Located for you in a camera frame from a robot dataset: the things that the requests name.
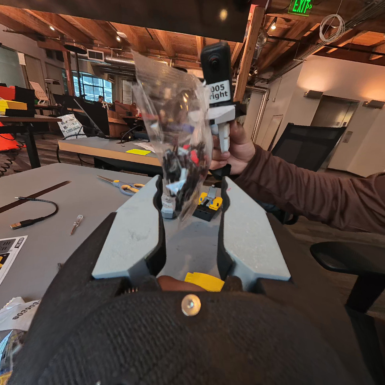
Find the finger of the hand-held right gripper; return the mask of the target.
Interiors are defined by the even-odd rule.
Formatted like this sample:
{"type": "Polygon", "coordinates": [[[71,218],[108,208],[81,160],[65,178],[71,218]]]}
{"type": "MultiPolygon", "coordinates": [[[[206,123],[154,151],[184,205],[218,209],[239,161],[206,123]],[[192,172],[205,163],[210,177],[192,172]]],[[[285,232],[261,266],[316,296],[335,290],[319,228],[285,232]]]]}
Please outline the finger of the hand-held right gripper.
{"type": "Polygon", "coordinates": [[[222,124],[235,120],[235,105],[209,108],[209,124],[222,124]]]}

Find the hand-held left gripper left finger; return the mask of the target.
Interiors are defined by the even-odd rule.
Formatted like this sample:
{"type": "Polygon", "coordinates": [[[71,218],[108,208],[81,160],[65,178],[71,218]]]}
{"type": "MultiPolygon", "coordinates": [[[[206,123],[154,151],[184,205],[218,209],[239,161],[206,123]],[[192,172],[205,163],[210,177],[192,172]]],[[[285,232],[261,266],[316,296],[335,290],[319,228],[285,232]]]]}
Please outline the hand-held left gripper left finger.
{"type": "Polygon", "coordinates": [[[93,278],[143,280],[161,272],[166,263],[162,187],[161,176],[154,176],[116,211],[93,278]]]}

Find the plastic bag of black parts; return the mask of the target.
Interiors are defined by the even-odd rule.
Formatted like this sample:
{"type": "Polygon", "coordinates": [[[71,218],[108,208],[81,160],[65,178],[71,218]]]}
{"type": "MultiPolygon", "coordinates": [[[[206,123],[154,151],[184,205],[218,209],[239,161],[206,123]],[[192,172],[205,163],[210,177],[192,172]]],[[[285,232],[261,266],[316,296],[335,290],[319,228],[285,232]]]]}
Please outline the plastic bag of black parts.
{"type": "Polygon", "coordinates": [[[208,89],[193,74],[132,51],[132,91],[179,226],[194,213],[212,160],[208,89]]]}

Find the person's right forearm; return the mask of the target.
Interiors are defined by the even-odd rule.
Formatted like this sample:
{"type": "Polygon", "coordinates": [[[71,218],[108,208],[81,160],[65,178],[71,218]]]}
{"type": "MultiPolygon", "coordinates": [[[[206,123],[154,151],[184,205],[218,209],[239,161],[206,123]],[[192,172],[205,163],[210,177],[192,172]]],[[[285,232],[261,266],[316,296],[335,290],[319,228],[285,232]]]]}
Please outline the person's right forearm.
{"type": "Polygon", "coordinates": [[[297,167],[256,146],[234,180],[251,198],[341,231],[385,234],[385,174],[339,177],[297,167]]]}

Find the person's right hand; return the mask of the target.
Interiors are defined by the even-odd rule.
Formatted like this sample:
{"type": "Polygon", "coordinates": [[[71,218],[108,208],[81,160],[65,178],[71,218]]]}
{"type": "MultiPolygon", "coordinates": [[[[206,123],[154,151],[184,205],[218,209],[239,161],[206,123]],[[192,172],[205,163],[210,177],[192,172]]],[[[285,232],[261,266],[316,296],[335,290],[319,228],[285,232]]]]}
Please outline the person's right hand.
{"type": "Polygon", "coordinates": [[[245,129],[236,121],[230,122],[229,151],[222,153],[217,136],[213,138],[213,151],[210,170],[231,165],[230,175],[240,175],[256,153],[256,148],[245,129]]]}

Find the person's left hand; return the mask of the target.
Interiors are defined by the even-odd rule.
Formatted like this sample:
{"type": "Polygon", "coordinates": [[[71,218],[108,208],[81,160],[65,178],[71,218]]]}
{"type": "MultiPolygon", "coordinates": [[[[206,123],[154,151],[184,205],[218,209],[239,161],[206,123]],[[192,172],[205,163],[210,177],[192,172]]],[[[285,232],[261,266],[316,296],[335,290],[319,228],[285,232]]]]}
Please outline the person's left hand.
{"type": "Polygon", "coordinates": [[[204,288],[195,285],[194,283],[177,280],[170,276],[161,276],[157,278],[157,282],[162,291],[205,291],[204,288]]]}

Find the partly built robot model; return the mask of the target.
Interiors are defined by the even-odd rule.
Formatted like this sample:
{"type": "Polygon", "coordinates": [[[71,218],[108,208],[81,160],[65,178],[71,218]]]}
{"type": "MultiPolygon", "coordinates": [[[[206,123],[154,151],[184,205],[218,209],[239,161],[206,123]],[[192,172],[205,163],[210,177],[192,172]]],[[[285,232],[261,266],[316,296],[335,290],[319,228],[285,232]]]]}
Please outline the partly built robot model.
{"type": "Polygon", "coordinates": [[[215,185],[209,187],[207,193],[203,192],[200,195],[198,205],[193,213],[193,216],[210,222],[217,211],[223,204],[221,196],[217,196],[218,188],[215,185]]]}

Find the yellow curved panel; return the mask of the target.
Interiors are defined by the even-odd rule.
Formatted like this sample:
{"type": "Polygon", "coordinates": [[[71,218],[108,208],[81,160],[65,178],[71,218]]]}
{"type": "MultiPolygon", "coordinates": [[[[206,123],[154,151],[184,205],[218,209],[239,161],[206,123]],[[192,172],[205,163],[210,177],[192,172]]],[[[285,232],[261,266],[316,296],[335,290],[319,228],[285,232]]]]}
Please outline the yellow curved panel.
{"type": "Polygon", "coordinates": [[[220,292],[224,286],[223,280],[206,273],[187,273],[184,281],[211,292],[220,292]]]}

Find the black mesh office chair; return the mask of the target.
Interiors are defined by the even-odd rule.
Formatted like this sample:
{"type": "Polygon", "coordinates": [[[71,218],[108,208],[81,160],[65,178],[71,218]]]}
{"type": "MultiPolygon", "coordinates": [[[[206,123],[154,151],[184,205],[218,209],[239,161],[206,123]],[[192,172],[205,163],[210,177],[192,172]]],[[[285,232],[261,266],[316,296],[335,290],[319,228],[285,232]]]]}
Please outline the black mesh office chair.
{"type": "Polygon", "coordinates": [[[288,123],[271,153],[297,167],[317,172],[345,130],[346,127],[302,126],[288,123]]]}

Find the background grey table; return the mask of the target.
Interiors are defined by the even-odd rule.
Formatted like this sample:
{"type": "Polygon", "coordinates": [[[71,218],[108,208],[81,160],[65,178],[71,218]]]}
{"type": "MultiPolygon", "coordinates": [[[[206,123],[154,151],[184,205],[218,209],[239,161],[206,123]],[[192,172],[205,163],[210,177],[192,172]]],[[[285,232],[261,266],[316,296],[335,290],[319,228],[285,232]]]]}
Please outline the background grey table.
{"type": "Polygon", "coordinates": [[[92,156],[94,166],[98,169],[127,171],[150,177],[163,174],[161,163],[154,152],[147,156],[126,153],[130,149],[144,149],[135,146],[133,142],[120,143],[117,140],[84,137],[60,140],[58,145],[62,151],[92,156]]]}

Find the green exit sign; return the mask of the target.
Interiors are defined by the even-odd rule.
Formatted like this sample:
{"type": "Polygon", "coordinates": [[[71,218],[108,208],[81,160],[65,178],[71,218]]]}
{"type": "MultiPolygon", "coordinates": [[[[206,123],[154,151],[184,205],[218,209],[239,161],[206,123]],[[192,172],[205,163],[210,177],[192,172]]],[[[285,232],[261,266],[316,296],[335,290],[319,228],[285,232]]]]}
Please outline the green exit sign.
{"type": "Polygon", "coordinates": [[[312,7],[312,0],[292,0],[288,7],[288,14],[308,17],[312,7]]]}

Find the large window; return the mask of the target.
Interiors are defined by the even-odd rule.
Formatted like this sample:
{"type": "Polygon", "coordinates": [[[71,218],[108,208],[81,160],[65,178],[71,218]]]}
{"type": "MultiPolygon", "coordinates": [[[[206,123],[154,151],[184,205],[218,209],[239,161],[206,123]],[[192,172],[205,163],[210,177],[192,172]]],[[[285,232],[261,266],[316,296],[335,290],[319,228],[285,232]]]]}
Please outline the large window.
{"type": "Polygon", "coordinates": [[[80,80],[78,80],[77,75],[73,75],[73,81],[74,92],[77,97],[82,94],[84,99],[97,102],[99,96],[102,96],[105,102],[112,103],[111,82],[83,73],[80,73],[80,80]]]}

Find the plastic bag of yellow parts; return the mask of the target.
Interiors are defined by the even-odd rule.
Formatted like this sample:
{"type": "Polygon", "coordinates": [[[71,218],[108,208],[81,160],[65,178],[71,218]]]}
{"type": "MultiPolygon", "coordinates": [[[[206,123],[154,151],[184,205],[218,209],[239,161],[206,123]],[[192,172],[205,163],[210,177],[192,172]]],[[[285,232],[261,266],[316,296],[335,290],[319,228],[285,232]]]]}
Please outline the plastic bag of yellow parts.
{"type": "Polygon", "coordinates": [[[0,384],[12,374],[18,352],[41,300],[25,302],[14,297],[0,310],[0,384]]]}

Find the black floor lamp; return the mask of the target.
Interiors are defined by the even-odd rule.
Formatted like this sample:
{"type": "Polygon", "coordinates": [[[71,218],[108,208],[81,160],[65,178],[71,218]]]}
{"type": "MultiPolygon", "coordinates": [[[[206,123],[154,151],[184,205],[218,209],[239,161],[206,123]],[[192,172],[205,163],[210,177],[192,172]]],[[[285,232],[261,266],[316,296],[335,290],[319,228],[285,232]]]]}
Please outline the black floor lamp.
{"type": "Polygon", "coordinates": [[[75,54],[75,64],[76,64],[76,72],[77,72],[77,79],[78,79],[79,97],[83,98],[82,86],[80,83],[79,54],[85,55],[87,53],[87,51],[85,50],[84,46],[82,46],[78,43],[66,43],[66,44],[64,44],[64,48],[75,54]]]}

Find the yellow storage bin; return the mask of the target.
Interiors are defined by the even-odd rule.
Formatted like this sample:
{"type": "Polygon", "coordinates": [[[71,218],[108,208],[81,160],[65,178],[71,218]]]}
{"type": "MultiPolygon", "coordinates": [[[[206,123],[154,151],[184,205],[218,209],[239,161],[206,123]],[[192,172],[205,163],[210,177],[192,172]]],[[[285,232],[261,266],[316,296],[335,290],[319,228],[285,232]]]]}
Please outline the yellow storage bin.
{"type": "Polygon", "coordinates": [[[0,113],[5,115],[7,110],[16,110],[16,111],[27,111],[28,107],[26,103],[17,102],[14,100],[0,100],[0,113]]]}

